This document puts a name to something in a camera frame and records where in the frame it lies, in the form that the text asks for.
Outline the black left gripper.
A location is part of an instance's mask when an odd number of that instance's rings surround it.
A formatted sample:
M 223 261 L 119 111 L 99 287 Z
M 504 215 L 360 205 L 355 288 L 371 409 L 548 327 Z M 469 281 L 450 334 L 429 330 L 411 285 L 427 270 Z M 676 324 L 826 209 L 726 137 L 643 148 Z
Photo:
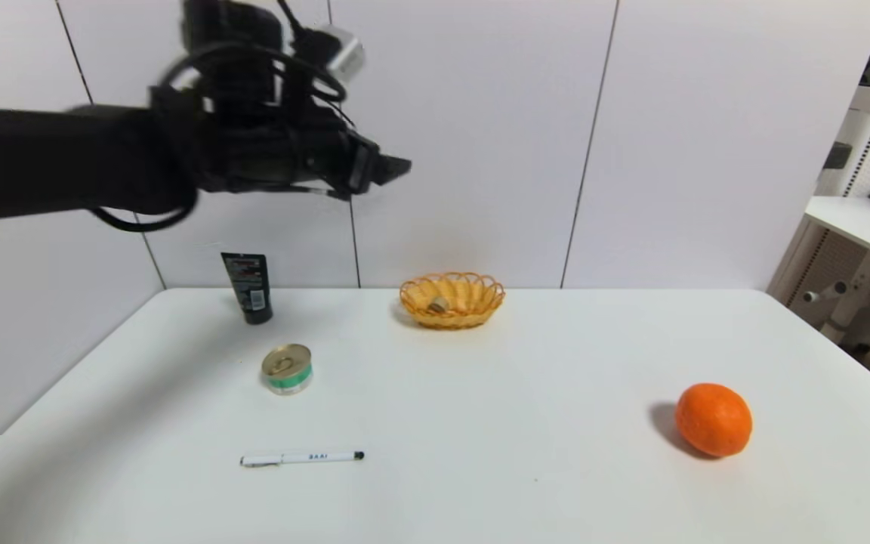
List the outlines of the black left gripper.
M 373 141 L 356 133 L 346 117 L 281 120 L 288 142 L 288 173 L 281 193 L 310 193 L 349 201 L 407 175 L 410 159 L 379 153 Z

